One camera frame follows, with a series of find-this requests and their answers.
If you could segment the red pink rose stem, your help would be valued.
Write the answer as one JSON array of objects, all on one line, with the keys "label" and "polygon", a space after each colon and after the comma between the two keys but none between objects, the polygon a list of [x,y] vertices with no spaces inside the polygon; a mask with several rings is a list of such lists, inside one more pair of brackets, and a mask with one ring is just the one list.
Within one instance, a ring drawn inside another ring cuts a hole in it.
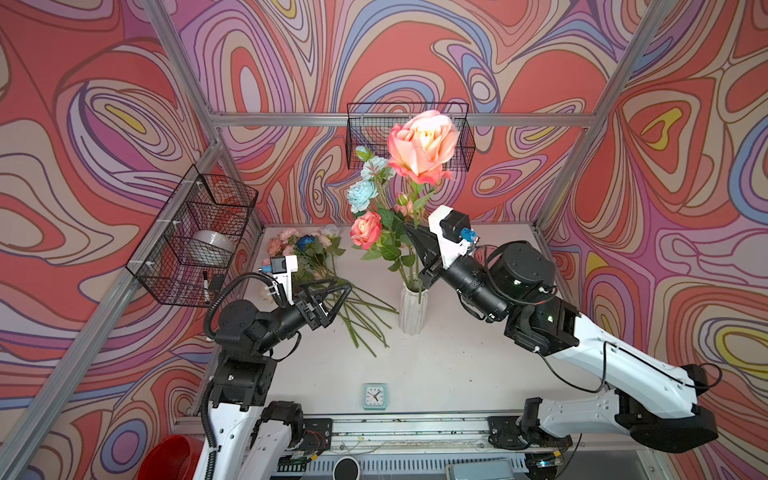
[{"label": "red pink rose stem", "polygon": [[364,251],[363,260],[385,261],[388,270],[399,275],[406,289],[421,292],[423,286],[416,272],[417,255],[405,227],[405,217],[394,210],[367,210],[356,217],[350,238],[356,249]]}]

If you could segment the pink carnation flower stem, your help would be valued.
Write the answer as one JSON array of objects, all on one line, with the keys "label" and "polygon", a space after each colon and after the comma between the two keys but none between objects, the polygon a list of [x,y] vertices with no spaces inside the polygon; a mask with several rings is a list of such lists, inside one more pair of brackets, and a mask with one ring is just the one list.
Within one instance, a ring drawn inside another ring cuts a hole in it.
[{"label": "pink carnation flower stem", "polygon": [[[406,220],[413,221],[416,219],[415,207],[413,200],[406,193],[399,193],[395,200],[395,210],[400,213]],[[414,292],[421,290],[421,282],[416,272],[417,263],[409,267],[410,272],[406,275],[407,282],[406,287]]]}]

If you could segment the white bowl in basket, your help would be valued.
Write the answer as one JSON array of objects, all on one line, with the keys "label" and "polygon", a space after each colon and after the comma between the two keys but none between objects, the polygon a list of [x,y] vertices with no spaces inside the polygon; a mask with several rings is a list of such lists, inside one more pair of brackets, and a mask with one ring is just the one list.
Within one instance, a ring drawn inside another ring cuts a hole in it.
[{"label": "white bowl in basket", "polygon": [[192,235],[186,255],[196,265],[224,268],[235,252],[234,242],[226,235],[212,230],[199,230]]}]

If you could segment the red bucket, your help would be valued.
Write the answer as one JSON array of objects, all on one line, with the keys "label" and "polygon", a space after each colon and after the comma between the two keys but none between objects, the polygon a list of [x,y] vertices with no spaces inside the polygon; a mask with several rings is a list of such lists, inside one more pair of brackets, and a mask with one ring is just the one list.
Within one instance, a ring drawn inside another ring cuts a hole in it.
[{"label": "red bucket", "polygon": [[202,453],[204,442],[186,435],[163,439],[144,458],[138,480],[191,480]]}]

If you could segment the pale blue flower stem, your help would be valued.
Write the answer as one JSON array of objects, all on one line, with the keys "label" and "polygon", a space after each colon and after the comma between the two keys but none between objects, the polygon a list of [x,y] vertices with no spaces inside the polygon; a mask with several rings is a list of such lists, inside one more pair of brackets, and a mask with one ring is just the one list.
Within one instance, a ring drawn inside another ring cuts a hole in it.
[{"label": "pale blue flower stem", "polygon": [[[355,157],[361,165],[360,179],[349,188],[346,194],[354,221],[357,216],[367,210],[389,209],[397,212],[395,200],[398,194],[393,194],[390,189],[396,174],[388,167],[388,160],[373,154],[365,146],[355,149]],[[414,225],[410,220],[406,220],[407,223]]]}]

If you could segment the aluminium mounting rail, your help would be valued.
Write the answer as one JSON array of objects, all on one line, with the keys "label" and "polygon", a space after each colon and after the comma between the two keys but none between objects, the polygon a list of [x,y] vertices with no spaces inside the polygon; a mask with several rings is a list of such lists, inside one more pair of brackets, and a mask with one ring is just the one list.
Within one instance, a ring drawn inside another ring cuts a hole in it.
[{"label": "aluminium mounting rail", "polygon": [[[305,414],[305,423],[330,418],[330,453],[431,454],[503,453],[490,443],[490,416],[516,416],[514,411]],[[175,421],[172,434],[202,435],[199,417],[186,416]],[[646,447],[618,434],[585,433],[578,441],[578,453],[644,451]]]}]

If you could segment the small teal clock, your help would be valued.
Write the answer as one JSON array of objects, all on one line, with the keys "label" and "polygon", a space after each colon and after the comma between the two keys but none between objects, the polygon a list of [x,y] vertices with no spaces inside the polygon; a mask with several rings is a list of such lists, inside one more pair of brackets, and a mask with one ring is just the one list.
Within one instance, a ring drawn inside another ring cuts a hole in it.
[{"label": "small teal clock", "polygon": [[363,409],[386,410],[388,407],[388,388],[383,383],[366,383],[363,386]]}]

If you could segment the black white round cup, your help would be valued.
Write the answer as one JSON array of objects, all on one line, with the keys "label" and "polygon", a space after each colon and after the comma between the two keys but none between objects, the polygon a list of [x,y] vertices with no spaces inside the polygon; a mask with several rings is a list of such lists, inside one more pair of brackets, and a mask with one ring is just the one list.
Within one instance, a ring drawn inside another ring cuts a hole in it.
[{"label": "black white round cup", "polygon": [[333,480],[360,480],[362,468],[358,460],[351,456],[340,458],[333,467]]}]

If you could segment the pile of artificial flowers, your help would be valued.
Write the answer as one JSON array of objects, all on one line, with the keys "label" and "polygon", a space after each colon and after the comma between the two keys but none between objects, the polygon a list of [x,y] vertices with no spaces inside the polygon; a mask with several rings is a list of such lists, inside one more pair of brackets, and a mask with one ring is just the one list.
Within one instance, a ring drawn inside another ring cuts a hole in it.
[{"label": "pile of artificial flowers", "polygon": [[263,264],[268,265],[273,257],[294,255],[298,267],[291,275],[291,280],[296,284],[332,281],[336,288],[336,291],[330,294],[333,303],[342,299],[341,287],[347,285],[349,294],[344,298],[339,311],[344,331],[355,348],[376,356],[375,345],[383,348],[389,346],[386,332],[391,325],[384,316],[396,314],[397,309],[382,297],[338,274],[339,259],[345,252],[346,249],[342,246],[342,232],[336,225],[325,225],[306,232],[287,227],[268,238]]}]

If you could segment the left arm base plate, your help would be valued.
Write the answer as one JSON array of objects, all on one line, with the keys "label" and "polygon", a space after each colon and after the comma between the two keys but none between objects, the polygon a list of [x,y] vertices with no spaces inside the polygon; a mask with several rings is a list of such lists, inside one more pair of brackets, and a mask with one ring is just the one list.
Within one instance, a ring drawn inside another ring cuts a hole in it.
[{"label": "left arm base plate", "polygon": [[287,451],[301,451],[304,456],[320,455],[331,447],[333,420],[330,417],[309,417],[288,443]]}]

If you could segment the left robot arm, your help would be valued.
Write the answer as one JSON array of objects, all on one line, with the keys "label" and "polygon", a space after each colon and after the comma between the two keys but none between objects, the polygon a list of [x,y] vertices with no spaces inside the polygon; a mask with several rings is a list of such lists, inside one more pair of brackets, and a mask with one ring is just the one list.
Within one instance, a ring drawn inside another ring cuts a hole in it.
[{"label": "left robot arm", "polygon": [[[261,311],[252,302],[227,297],[243,282],[263,283],[276,306]],[[274,349],[302,339],[303,328],[330,326],[352,291],[335,279],[300,285],[291,298],[262,272],[237,276],[224,286],[203,320],[205,335],[220,348],[218,363],[199,404],[204,446],[197,479],[268,479],[286,452],[306,434],[303,409],[291,401],[268,401],[280,362]]]}]

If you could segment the large peach rose stem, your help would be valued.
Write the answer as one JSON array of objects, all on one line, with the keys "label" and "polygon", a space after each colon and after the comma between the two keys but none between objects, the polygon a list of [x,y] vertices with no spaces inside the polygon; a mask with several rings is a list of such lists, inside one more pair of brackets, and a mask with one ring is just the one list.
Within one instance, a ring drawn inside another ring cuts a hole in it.
[{"label": "large peach rose stem", "polygon": [[409,185],[406,194],[414,203],[415,226],[424,222],[427,203],[436,189],[453,179],[448,164],[458,142],[453,120],[437,110],[420,113],[390,130],[388,167]]}]

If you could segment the white ribbed vase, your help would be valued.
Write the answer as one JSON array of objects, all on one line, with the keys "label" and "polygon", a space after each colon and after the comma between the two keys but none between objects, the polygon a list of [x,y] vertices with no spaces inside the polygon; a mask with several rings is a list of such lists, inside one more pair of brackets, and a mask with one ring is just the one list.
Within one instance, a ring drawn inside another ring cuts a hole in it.
[{"label": "white ribbed vase", "polygon": [[403,285],[400,297],[399,327],[407,335],[419,335],[426,321],[428,291]]}]

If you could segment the grey box at bottom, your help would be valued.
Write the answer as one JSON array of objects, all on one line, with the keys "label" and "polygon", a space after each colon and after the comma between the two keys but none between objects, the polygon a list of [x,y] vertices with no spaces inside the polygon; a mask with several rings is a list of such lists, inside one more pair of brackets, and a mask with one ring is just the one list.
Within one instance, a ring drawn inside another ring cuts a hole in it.
[{"label": "grey box at bottom", "polygon": [[446,467],[447,480],[510,480],[514,471],[509,460],[457,463]]}]

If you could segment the black marker in basket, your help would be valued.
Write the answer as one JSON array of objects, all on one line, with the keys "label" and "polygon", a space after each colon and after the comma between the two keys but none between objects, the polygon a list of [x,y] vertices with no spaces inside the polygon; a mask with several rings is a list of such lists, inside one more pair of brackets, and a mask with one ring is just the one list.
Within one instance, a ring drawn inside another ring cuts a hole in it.
[{"label": "black marker in basket", "polygon": [[210,300],[210,290],[209,290],[209,278],[208,278],[207,271],[202,272],[202,292],[203,292],[204,305],[208,306],[211,300]]}]

